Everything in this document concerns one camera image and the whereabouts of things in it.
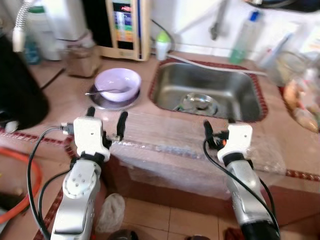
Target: black cable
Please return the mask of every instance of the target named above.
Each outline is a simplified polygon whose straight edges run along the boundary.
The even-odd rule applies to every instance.
[[[39,195],[39,199],[38,199],[38,217],[39,217],[39,220],[45,225],[45,222],[44,222],[44,218],[43,218],[43,215],[42,215],[42,199],[44,197],[44,193],[46,191],[46,188],[49,186],[49,184],[54,181],[55,179],[67,174],[68,172],[70,172],[70,169],[69,170],[66,170],[66,171],[63,171],[53,177],[51,177],[42,187],[41,189],[41,192],[40,192],[40,195]]]
[[[39,230],[41,231],[44,239],[46,240],[50,240],[51,238],[51,234],[48,232],[48,229],[46,228],[46,225],[44,225],[43,221],[41,222],[39,220],[39,216],[37,213],[37,209],[36,209],[36,205],[35,205],[35,201],[34,201],[34,195],[32,193],[32,183],[31,183],[31,164],[32,164],[32,160],[34,159],[36,150],[40,144],[40,142],[45,138],[46,134],[48,134],[49,132],[55,131],[55,130],[60,130],[59,127],[52,127],[49,128],[47,130],[45,130],[38,138],[38,140],[36,141],[32,152],[29,155],[29,159],[28,159],[28,166],[27,166],[27,171],[26,171],[26,181],[27,181],[27,192],[29,195],[29,202],[30,202],[30,207],[31,207],[31,212],[32,215],[35,219],[35,222],[37,224],[37,226],[39,227]]]
[[[176,42],[175,42],[174,37],[163,26],[161,26],[159,23],[157,23],[155,20],[151,19],[151,21],[155,25],[157,25],[159,28],[161,28],[163,31],[165,31],[165,33],[169,36],[170,41],[171,41],[171,49],[168,53],[172,53],[176,49]]]
[[[244,184],[239,178],[237,178],[235,175],[233,175],[231,172],[229,172],[227,169],[225,169],[224,167],[222,167],[219,163],[217,163],[208,153],[207,151],[207,142],[209,141],[209,139],[211,139],[213,136],[210,136],[208,138],[206,138],[203,141],[202,147],[203,147],[203,151],[204,154],[206,156],[206,158],[213,164],[215,165],[218,169],[220,169],[221,171],[223,171],[225,174],[227,174],[229,177],[231,177],[232,179],[234,179],[236,182],[238,182],[245,190],[247,190],[250,194],[252,194],[258,201],[259,203],[262,204],[262,206],[266,209],[266,211],[268,212],[268,214],[270,215],[273,225],[276,229],[276,231],[280,234],[280,229],[279,229],[279,225],[278,222],[276,220],[276,217],[274,216],[274,214],[269,210],[268,206],[266,205],[266,203],[264,201],[262,201],[262,199],[254,192],[252,191],[246,184]]]
[[[276,8],[283,8],[288,5],[294,4],[297,1],[298,0],[286,0],[286,1],[276,2],[276,3],[265,3],[264,1],[262,1],[262,4],[253,4],[251,2],[247,2],[247,3],[254,7],[259,7],[264,9],[276,9]]]
[[[268,188],[268,186],[265,184],[264,181],[262,181],[262,179],[260,178],[260,182],[262,184],[262,186],[264,187],[265,191],[266,191],[266,194],[268,194],[268,198],[270,200],[270,204],[271,204],[271,211],[272,211],[272,214],[275,218],[277,218],[276,216],[276,205],[275,205],[275,202],[274,202],[274,198],[272,197],[272,194]]]
[[[53,78],[50,81],[48,81],[40,89],[45,90],[47,87],[49,87],[49,85],[51,85],[65,70],[65,68],[62,68],[56,75],[53,76]]]

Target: stainless steel sink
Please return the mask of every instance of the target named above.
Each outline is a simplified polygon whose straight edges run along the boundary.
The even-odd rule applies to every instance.
[[[159,108],[173,111],[184,96],[196,93],[215,100],[217,111],[213,117],[244,122],[263,118],[255,84],[247,74],[174,62],[160,66],[155,81],[150,98]]]

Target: green bottle cap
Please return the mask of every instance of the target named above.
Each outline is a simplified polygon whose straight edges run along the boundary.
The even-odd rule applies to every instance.
[[[29,9],[29,13],[32,13],[32,14],[43,14],[43,13],[45,13],[45,8],[43,6],[32,6]]]
[[[170,37],[165,31],[161,31],[156,37],[156,41],[160,43],[170,43]]]

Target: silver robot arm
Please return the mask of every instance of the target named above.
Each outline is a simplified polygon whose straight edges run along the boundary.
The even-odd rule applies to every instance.
[[[80,158],[65,176],[63,198],[55,216],[51,240],[89,240],[94,219],[94,205],[100,190],[101,165],[110,158],[112,141],[103,131],[101,119],[95,118],[95,109],[73,122],[74,142]],[[117,135],[125,131],[128,113],[120,116]]]
[[[230,124],[228,131],[214,134],[208,121],[204,122],[205,135],[211,149],[217,149],[217,157],[231,174],[254,192],[263,203],[261,182],[247,159],[253,129],[248,124]],[[267,209],[231,176],[227,187],[238,224],[246,240],[280,240],[276,226]]]

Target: tile floor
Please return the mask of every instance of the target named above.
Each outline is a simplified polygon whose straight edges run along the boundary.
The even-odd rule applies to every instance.
[[[185,240],[187,236],[203,235],[211,240],[224,240],[224,230],[237,228],[236,222],[221,218],[170,208],[128,198],[122,229],[134,230],[139,240]],[[281,240],[318,240],[283,231]],[[97,234],[96,240],[107,240],[108,234]]]

